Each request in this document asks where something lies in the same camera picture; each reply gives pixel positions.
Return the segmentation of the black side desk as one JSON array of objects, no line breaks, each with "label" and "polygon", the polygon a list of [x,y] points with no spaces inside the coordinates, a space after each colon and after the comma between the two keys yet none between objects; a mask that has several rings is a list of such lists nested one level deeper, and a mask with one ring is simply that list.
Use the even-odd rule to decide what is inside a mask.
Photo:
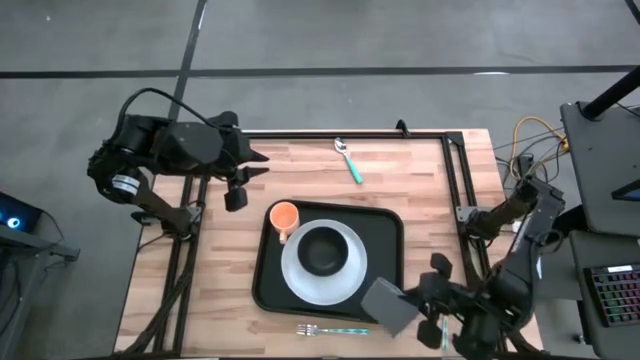
[{"label": "black side desk", "polygon": [[610,108],[599,121],[560,107],[586,222],[594,232],[640,237],[640,201],[612,193],[640,180],[640,117]]}]

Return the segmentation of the blue lit computer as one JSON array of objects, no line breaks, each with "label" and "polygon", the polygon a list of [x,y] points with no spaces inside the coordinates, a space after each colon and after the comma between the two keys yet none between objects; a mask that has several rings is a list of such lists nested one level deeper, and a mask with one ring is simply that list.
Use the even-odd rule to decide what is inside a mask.
[{"label": "blue lit computer", "polygon": [[15,197],[0,192],[0,225],[33,233],[43,211]]}]

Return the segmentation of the black pole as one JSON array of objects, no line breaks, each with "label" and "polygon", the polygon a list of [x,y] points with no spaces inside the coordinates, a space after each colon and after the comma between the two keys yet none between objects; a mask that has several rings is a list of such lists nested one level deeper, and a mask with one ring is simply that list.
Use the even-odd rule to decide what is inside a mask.
[{"label": "black pole", "polygon": [[580,106],[582,115],[591,120],[598,121],[599,117],[611,108],[619,100],[623,99],[640,86],[640,65],[627,73],[602,94],[586,105]]}]

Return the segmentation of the backlit rainbow keyboard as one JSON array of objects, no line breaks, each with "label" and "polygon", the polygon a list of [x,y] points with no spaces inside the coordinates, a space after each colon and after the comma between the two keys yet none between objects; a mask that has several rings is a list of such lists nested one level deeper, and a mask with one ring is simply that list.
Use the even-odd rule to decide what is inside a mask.
[{"label": "backlit rainbow keyboard", "polygon": [[604,327],[640,325],[640,264],[589,267],[583,273]]}]

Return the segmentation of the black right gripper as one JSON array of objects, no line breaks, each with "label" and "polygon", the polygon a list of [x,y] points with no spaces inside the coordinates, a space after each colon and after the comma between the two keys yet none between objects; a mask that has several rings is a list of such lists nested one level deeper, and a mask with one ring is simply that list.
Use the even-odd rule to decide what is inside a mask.
[{"label": "black right gripper", "polygon": [[419,323],[417,339],[431,349],[440,348],[441,315],[451,315],[466,325],[465,303],[461,297],[462,286],[450,281],[453,265],[442,253],[431,256],[432,272],[420,275],[418,287],[407,289],[400,296],[403,300],[419,300],[414,304],[418,315],[426,317]]}]

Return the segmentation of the black keyboard desk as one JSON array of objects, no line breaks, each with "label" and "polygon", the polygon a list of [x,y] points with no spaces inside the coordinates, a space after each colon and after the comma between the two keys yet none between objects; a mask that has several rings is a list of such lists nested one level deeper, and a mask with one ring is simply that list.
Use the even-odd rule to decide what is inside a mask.
[{"label": "black keyboard desk", "polygon": [[582,299],[583,335],[603,360],[640,360],[640,325],[604,327],[585,282],[584,268],[640,264],[640,239],[573,231],[569,235]]}]

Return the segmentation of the black aluminium table frame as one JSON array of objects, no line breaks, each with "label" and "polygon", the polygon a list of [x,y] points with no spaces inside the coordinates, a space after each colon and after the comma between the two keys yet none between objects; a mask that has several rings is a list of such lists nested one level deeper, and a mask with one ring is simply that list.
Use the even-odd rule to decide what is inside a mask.
[{"label": "black aluminium table frame", "polygon": [[464,280],[454,221],[457,205],[492,207],[504,199],[498,165],[485,129],[347,130],[348,154],[363,183],[356,184],[331,130],[253,132],[251,145],[268,157],[266,173],[247,185],[245,208],[230,213],[224,186],[159,176],[153,188],[170,204],[206,203],[181,353],[196,358],[313,357],[325,360],[461,360],[453,351],[424,347],[414,328],[396,337],[373,326],[367,336],[302,336],[302,319],[260,309],[251,283],[267,208],[280,199],[386,208],[404,224],[404,282],[415,285],[430,256],[445,254],[453,277]]}]

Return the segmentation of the fork with teal handle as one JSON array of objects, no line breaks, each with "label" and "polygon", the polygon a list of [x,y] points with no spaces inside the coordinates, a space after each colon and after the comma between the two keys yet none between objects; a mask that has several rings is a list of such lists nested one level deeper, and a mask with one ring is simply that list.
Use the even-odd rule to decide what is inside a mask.
[{"label": "fork with teal handle", "polygon": [[303,336],[318,336],[319,334],[367,336],[370,334],[370,330],[366,328],[322,328],[313,324],[300,324],[296,326],[296,333]]}]

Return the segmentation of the light grey plate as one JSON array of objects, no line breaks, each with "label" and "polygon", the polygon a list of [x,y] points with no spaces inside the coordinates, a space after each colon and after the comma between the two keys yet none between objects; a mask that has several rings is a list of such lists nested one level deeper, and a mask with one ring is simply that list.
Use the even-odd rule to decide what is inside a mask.
[{"label": "light grey plate", "polygon": [[[326,226],[339,231],[347,241],[349,256],[337,273],[319,277],[300,264],[297,247],[309,230]],[[367,251],[360,237],[349,226],[329,219],[310,221],[289,237],[281,255],[281,271],[288,288],[300,299],[319,306],[331,306],[349,299],[364,282],[368,270]]]}]

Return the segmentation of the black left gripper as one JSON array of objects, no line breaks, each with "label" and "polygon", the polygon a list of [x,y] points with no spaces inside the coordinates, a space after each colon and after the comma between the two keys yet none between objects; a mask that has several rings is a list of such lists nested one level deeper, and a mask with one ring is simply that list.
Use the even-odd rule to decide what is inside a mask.
[{"label": "black left gripper", "polygon": [[203,123],[180,122],[169,126],[158,145],[159,172],[163,175],[221,178],[227,183],[225,208],[235,212],[248,204],[244,185],[269,171],[240,166],[267,162],[269,158],[251,149],[250,140],[239,128],[238,115],[224,111]]}]

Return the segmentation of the black serving tray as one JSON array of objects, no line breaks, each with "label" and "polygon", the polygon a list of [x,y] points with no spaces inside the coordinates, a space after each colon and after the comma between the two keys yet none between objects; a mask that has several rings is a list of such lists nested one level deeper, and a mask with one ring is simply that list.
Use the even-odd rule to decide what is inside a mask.
[{"label": "black serving tray", "polygon": [[360,237],[367,251],[368,270],[364,282],[349,299],[331,306],[319,306],[297,297],[286,285],[281,271],[284,245],[265,216],[256,258],[252,296],[256,305],[271,312],[371,323],[361,307],[368,288],[378,277],[401,287],[404,277],[404,226],[393,211],[330,203],[293,200],[299,211],[300,226],[314,220],[329,219],[349,226]]}]

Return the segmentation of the orange plastic cup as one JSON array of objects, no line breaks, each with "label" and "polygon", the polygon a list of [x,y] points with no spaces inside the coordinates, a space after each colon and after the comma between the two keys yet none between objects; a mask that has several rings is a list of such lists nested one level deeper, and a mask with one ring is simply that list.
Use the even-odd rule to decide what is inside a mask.
[{"label": "orange plastic cup", "polygon": [[278,233],[281,244],[285,244],[300,225],[298,208],[287,201],[281,201],[272,206],[269,220]]}]

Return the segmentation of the grey metal stand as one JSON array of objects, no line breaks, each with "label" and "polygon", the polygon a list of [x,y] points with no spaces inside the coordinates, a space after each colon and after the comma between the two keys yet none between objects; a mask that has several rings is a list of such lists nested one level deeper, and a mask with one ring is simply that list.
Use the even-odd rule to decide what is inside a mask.
[{"label": "grey metal stand", "polygon": [[32,253],[57,255],[67,261],[76,261],[80,250],[64,245],[61,240],[50,241],[39,236],[13,230],[0,225],[0,246],[14,248]]}]

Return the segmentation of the dark grey napkin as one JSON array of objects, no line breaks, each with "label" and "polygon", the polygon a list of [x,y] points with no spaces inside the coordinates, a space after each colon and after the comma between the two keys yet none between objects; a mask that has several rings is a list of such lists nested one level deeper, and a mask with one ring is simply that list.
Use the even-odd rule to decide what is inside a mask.
[{"label": "dark grey napkin", "polygon": [[405,293],[382,277],[378,277],[361,301],[364,312],[395,338],[418,315],[418,306],[406,300]]}]

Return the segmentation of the black bowl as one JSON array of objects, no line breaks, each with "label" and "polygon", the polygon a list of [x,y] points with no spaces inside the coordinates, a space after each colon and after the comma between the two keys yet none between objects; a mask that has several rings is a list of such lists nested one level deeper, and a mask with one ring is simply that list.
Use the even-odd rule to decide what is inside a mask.
[{"label": "black bowl", "polygon": [[307,272],[327,277],[339,272],[346,264],[348,244],[339,231],[326,226],[316,227],[302,236],[297,256]]}]

